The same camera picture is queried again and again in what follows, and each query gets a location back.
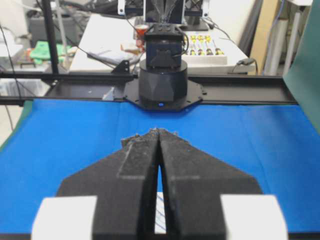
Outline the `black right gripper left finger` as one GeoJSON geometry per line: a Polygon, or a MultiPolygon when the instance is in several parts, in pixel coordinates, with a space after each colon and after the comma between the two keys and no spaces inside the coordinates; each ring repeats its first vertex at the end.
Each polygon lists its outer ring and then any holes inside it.
{"type": "Polygon", "coordinates": [[[66,177],[58,197],[96,196],[95,240],[146,240],[155,231],[158,184],[155,129],[66,177]]]}

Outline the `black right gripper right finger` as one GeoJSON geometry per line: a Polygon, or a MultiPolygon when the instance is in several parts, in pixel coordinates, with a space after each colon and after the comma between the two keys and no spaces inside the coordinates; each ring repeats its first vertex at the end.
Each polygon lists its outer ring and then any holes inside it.
{"type": "Polygon", "coordinates": [[[159,130],[166,232],[171,240],[225,240],[221,194],[262,194],[244,171],[159,130]]]}

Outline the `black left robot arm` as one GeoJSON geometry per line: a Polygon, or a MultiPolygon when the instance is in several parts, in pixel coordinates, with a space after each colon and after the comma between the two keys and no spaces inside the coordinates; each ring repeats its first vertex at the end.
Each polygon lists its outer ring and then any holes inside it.
{"type": "Polygon", "coordinates": [[[182,59],[184,33],[173,24],[155,23],[144,33],[146,58],[139,76],[127,82],[123,98],[148,111],[180,111],[203,101],[203,87],[188,79],[182,59]]]}

